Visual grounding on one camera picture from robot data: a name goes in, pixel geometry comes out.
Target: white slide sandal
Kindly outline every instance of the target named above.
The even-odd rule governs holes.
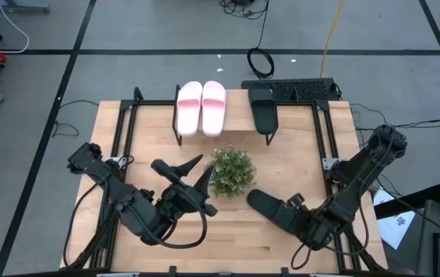
[[[225,117],[227,92],[219,82],[208,81],[203,86],[203,132],[207,136],[219,136],[222,133]]]
[[[201,110],[203,87],[193,81],[185,84],[177,97],[177,132],[184,137],[196,134]]]

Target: wire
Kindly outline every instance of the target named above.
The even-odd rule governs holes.
[[[360,133],[360,137],[362,138],[362,143],[361,143],[361,145],[358,145],[358,146],[363,146],[363,145],[365,145],[366,142],[365,142],[364,134],[362,133],[362,129],[359,128],[355,123],[354,123],[354,125],[355,125],[355,130],[357,130]]]
[[[25,47],[22,50],[19,51],[0,51],[1,53],[4,54],[20,54],[25,52],[25,50],[27,50],[28,48],[28,44],[30,44],[30,38],[28,37],[27,34],[25,34],[25,32],[23,32],[15,23],[13,23],[10,18],[8,18],[8,16],[5,14],[5,10],[2,7],[2,4],[0,3],[0,10],[2,11],[2,14],[5,16],[6,20],[8,20],[8,22],[10,22],[10,24],[15,27],[19,32],[21,32],[22,35],[25,36],[25,38],[27,39],[27,43],[25,44]]]
[[[65,247],[63,249],[63,262],[65,263],[65,266],[68,267],[68,259],[66,258],[66,251],[68,249],[68,242],[69,242],[69,237],[72,234],[72,228],[73,228],[73,221],[75,220],[75,214],[76,211],[78,210],[78,207],[80,206],[80,204],[82,203],[83,199],[90,194],[90,192],[92,192],[95,188],[97,187],[97,184],[94,184],[88,191],[86,191],[82,197],[80,197],[80,199],[76,202],[75,207],[73,208],[73,213],[72,213],[72,217],[69,220],[69,228],[68,228],[68,233],[66,234],[66,240],[65,240]]]
[[[393,183],[391,181],[389,181],[388,177],[386,177],[384,174],[381,173],[382,178],[386,179],[386,181],[388,181],[389,185],[391,185],[392,189],[395,190],[395,194],[403,197],[403,195],[401,193],[398,192],[398,190],[396,189],[395,185],[393,185]]]
[[[88,103],[88,104],[96,105],[97,107],[99,106],[98,103],[92,102],[90,100],[81,99],[81,100],[71,101],[71,102],[68,102],[68,103],[65,103],[65,104],[59,106],[58,111],[67,105],[72,105],[75,103]],[[77,137],[80,134],[80,131],[75,126],[73,126],[69,123],[60,123],[56,120],[56,121],[54,121],[54,125],[56,126],[56,128],[51,135],[52,138],[54,138],[57,135],[63,135],[63,136],[68,136],[68,137]],[[61,132],[58,133],[59,126],[68,126],[68,127],[72,128],[73,130],[75,130],[75,134],[65,134],[65,133],[61,133]]]
[[[366,110],[368,110],[368,111],[370,111],[370,112],[377,112],[378,114],[381,115],[382,120],[384,120],[384,123],[388,123],[388,121],[386,120],[386,117],[384,116],[384,114],[383,114],[382,112],[380,112],[380,111],[378,111],[378,110],[374,110],[374,109],[372,109],[372,108],[369,108],[369,107],[367,107],[367,106],[364,106],[364,105],[362,105],[362,104],[358,104],[358,103],[351,103],[350,106],[352,106],[352,105],[356,105],[356,106],[362,107],[362,108],[364,108],[364,109],[366,109]]]
[[[428,218],[427,216],[425,216],[424,214],[422,214],[421,212],[419,212],[417,209],[413,208],[410,204],[408,204],[407,202],[401,200],[400,198],[397,198],[396,196],[394,196],[392,193],[390,193],[390,191],[388,191],[383,185],[382,183],[379,181],[379,179],[377,178],[377,182],[379,183],[379,185],[381,185],[382,190],[384,190],[385,192],[387,192],[392,198],[394,198],[396,201],[402,203],[404,206],[406,206],[408,209],[410,209],[411,211],[413,211],[415,214],[420,215],[424,220],[432,223],[433,225],[435,225],[435,227],[440,229],[440,225],[438,223],[436,223],[435,221],[431,220],[430,218]]]
[[[273,61],[273,58],[270,56],[269,53],[267,53],[265,50],[262,50],[259,48],[261,46],[261,41],[263,39],[263,35],[265,33],[265,24],[266,24],[266,16],[268,15],[268,7],[269,7],[269,0],[266,0],[266,7],[265,7],[265,18],[263,19],[263,26],[261,28],[261,35],[259,36],[259,42],[258,46],[251,48],[248,50],[248,64],[251,70],[256,74],[259,80],[261,79],[270,79],[273,78],[273,75],[275,74],[275,61]],[[253,52],[258,52],[263,55],[263,57],[268,60],[268,63],[270,65],[270,70],[268,73],[260,72],[253,64],[251,60],[251,55]]]
[[[118,164],[123,160],[126,159],[126,163],[121,167],[122,169],[125,168],[128,165],[131,165],[134,161],[135,161],[135,157],[133,157],[132,155],[123,155],[121,158],[119,158],[118,160]]]
[[[380,114],[384,123],[389,124],[395,128],[439,128],[440,127],[440,125],[420,126],[422,124],[428,124],[428,123],[439,123],[440,119],[432,119],[432,120],[425,120],[425,121],[420,121],[420,122],[410,122],[410,123],[395,125],[395,124],[389,123],[386,120],[386,117],[384,116],[384,114],[376,109],[372,109],[372,108],[369,108],[365,105],[358,104],[358,103],[351,103],[350,106],[352,106],[352,105],[356,105],[356,106],[362,107],[370,112],[376,112],[376,113]],[[355,125],[355,127],[356,127],[355,129],[357,131],[374,131],[373,128],[360,128],[357,125]]]
[[[73,125],[69,124],[69,123],[59,123],[57,120],[54,121],[54,125],[56,126],[56,128],[54,129],[54,132],[52,133],[51,137],[54,138],[57,135],[63,135],[63,136],[69,136],[69,137],[75,137],[78,136],[80,134],[80,131]],[[58,128],[59,126],[68,126],[70,128],[72,128],[73,130],[75,130],[75,134],[65,134],[65,133],[58,133]]]
[[[326,40],[325,51],[322,53],[321,72],[319,72],[319,78],[322,78],[322,75],[325,72],[326,53],[328,52],[329,42],[331,41],[333,32],[335,31],[336,25],[338,24],[338,20],[340,18],[340,14],[342,13],[342,8],[344,4],[345,4],[345,0],[340,0],[340,6],[338,7],[338,11],[336,12],[335,19],[333,20],[333,25],[331,26],[331,30],[329,31],[328,40]]]
[[[131,213],[136,217],[136,219],[138,220],[138,222],[142,226],[143,230],[145,230],[147,235],[151,239],[153,239],[155,242],[157,242],[159,245],[162,245],[164,247],[169,247],[170,249],[189,249],[192,247],[196,247],[196,246],[200,245],[203,242],[203,240],[205,240],[205,237],[206,237],[206,232],[207,232],[208,226],[206,225],[205,212],[201,209],[199,204],[190,195],[188,195],[187,193],[184,193],[182,190],[176,189],[174,187],[172,187],[172,189],[174,189],[175,191],[177,191],[179,193],[182,193],[191,203],[193,203],[193,206],[195,207],[195,209],[198,210],[199,215],[202,218],[202,234],[200,235],[199,239],[196,242],[188,243],[185,245],[174,245],[171,243],[167,243],[164,241],[164,239],[159,239],[155,234],[152,233],[152,231],[150,231],[150,229],[145,224],[145,220],[143,220],[142,216],[139,215],[139,213],[136,212],[132,206],[128,206],[128,208],[131,211]]]
[[[218,0],[218,3],[221,7],[223,7],[223,12],[226,15],[232,15],[239,18],[247,18],[250,20],[256,20],[261,18],[264,13],[268,10],[268,1],[266,2],[266,6],[264,9],[260,11],[253,12],[251,10],[245,11],[250,5],[254,3],[255,0]]]
[[[307,263],[309,262],[309,259],[311,258],[311,252],[312,249],[309,249],[307,251],[307,256],[305,257],[305,261],[299,265],[299,266],[294,266],[294,262],[295,262],[295,257],[298,255],[298,253],[304,248],[305,244],[302,243],[297,250],[295,251],[294,255],[292,256],[292,260],[290,261],[290,266],[292,267],[292,269],[294,270],[299,270],[302,269],[305,265],[307,265]]]
[[[89,103],[89,104],[92,104],[92,105],[96,105],[97,107],[99,106],[98,103],[95,103],[95,102],[90,101],[90,100],[84,100],[84,99],[82,99],[82,100],[75,100],[75,101],[71,101],[71,102],[65,103],[65,104],[59,106],[58,110],[62,109],[63,107],[65,107],[65,106],[67,106],[67,105],[71,105],[71,104],[75,104],[75,103],[81,103],[81,102]]]
[[[369,238],[370,238],[370,234],[369,234],[369,231],[368,231],[367,219],[365,219],[364,210],[362,209],[362,197],[360,197],[360,193],[357,195],[357,197],[358,197],[358,210],[360,211],[360,215],[362,216],[362,221],[364,222],[364,230],[365,230],[365,242],[364,242],[364,245],[362,246],[361,249],[359,249],[356,252],[343,252],[343,251],[339,251],[337,249],[334,249],[331,246],[325,246],[326,249],[329,249],[329,250],[331,250],[333,252],[336,252],[336,253],[338,253],[340,255],[351,255],[351,256],[358,255],[358,254],[364,252],[367,249],[368,241],[369,241]]]

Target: gray floor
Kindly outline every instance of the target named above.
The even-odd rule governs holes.
[[[427,3],[440,28],[440,1]],[[51,2],[48,15],[8,15],[31,37],[29,49],[71,49],[87,4],[59,0]],[[323,48],[337,7],[336,0],[273,1],[262,47]],[[258,42],[261,24],[224,15],[216,1],[97,0],[82,48],[250,48]],[[0,48],[25,43],[1,14],[0,33],[5,36]],[[440,49],[415,0],[348,0],[330,48]],[[258,58],[255,63],[262,64]],[[273,59],[275,78],[318,76],[319,55]],[[5,95],[0,104],[0,248],[67,62],[67,55],[10,55],[0,72]],[[440,55],[331,55],[326,68],[325,76],[335,78],[346,100],[382,111],[388,122],[440,118]],[[63,102],[130,98],[136,85],[147,99],[170,99],[175,84],[213,79],[239,88],[242,80],[254,78],[244,55],[79,55]],[[355,111],[362,128],[382,123],[375,113]],[[80,136],[49,141],[5,274],[58,268],[79,180],[68,173],[66,159],[90,139],[95,114],[96,107],[86,103],[59,112],[58,120],[71,122]],[[440,183],[440,128],[403,132],[407,153],[385,170],[386,176],[402,194]],[[415,217],[397,251],[386,246],[394,269],[414,268],[420,223]]]

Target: wooden tabletop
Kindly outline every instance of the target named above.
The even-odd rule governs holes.
[[[91,142],[101,146],[104,156],[109,156],[111,152],[119,104],[101,102],[98,109]],[[349,105],[347,102],[330,102],[330,109],[339,155],[342,159],[350,159],[359,149]],[[309,107],[279,106],[280,127],[270,146],[266,146],[263,135],[242,131],[223,132],[218,138],[206,137],[198,132],[193,138],[184,138],[182,146],[178,146],[171,128],[172,113],[172,106],[138,107],[131,147],[131,155],[135,157],[135,161],[128,168],[127,183],[140,189],[153,189],[156,195],[160,195],[167,188],[168,182],[150,169],[154,159],[163,159],[169,165],[179,165],[198,154],[204,154],[200,164],[188,177],[183,178],[185,183],[192,185],[202,174],[213,150],[232,145],[246,150],[252,157],[257,168],[257,189],[285,201],[300,192],[310,209],[321,205],[326,199],[312,111]],[[320,118],[326,134],[322,113]],[[120,153],[124,147],[127,122],[128,119],[123,128]],[[328,152],[327,136],[325,141]],[[77,199],[92,185],[92,180],[83,176]],[[170,265],[176,265],[178,272],[277,273],[281,267],[290,268],[290,259],[300,246],[300,241],[253,210],[245,200],[246,195],[234,199],[212,196],[208,200],[218,209],[218,214],[207,218],[206,239],[193,249],[174,250],[160,245],[144,245],[138,237],[120,225],[112,271],[167,272]],[[102,190],[96,189],[83,201],[76,213],[68,245],[70,262],[76,259],[95,233],[101,199]],[[362,197],[362,207],[370,232],[367,250],[377,263],[387,268],[369,194]],[[363,243],[365,231],[359,213],[353,225],[355,234]],[[198,213],[186,214],[180,219],[168,242],[194,242],[201,234],[201,226]],[[342,239],[344,249],[348,251],[345,237]],[[305,255],[306,249],[299,253],[295,264],[302,263]],[[350,258],[345,260],[347,268],[351,268]],[[335,253],[326,249],[312,252],[310,262],[297,272],[338,272]]]

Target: potted plant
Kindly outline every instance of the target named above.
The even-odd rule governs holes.
[[[255,185],[256,167],[246,151],[232,147],[215,149],[209,165],[214,166],[210,183],[216,196],[229,198],[242,195]]]

